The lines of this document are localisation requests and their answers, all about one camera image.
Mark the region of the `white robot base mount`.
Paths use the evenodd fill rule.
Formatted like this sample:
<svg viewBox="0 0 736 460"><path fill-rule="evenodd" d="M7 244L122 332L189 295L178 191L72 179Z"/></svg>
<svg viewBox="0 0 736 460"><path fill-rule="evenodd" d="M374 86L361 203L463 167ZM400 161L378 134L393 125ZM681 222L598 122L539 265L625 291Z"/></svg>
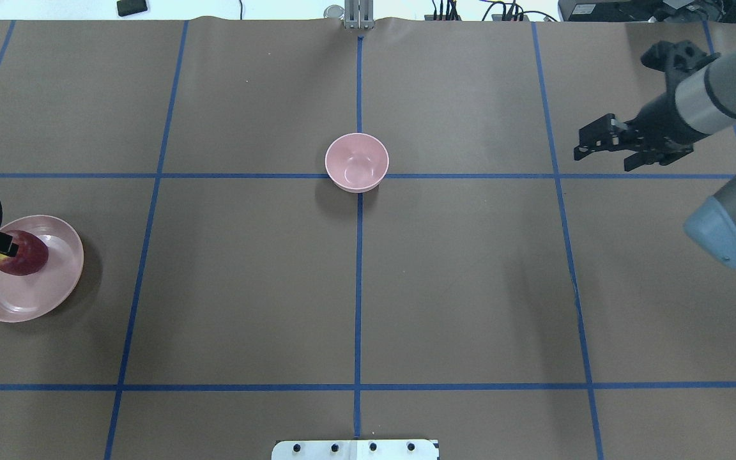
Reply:
<svg viewBox="0 0 736 460"><path fill-rule="evenodd" d="M272 459L439 459L437 440L284 440Z"/></svg>

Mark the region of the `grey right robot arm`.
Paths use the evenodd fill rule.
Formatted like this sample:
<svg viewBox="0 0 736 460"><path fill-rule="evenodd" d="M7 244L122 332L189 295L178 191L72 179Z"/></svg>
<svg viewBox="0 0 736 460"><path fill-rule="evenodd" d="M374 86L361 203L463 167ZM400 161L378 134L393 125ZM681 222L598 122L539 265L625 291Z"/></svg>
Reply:
<svg viewBox="0 0 736 460"><path fill-rule="evenodd" d="M697 43L660 40L640 56L641 64L663 76L662 93L626 121L603 114L578 130L576 161L596 152L623 152L626 174L664 168L710 148L724 181L687 216L683 230L693 244L719 264L736 269L736 47L710 52Z"/></svg>

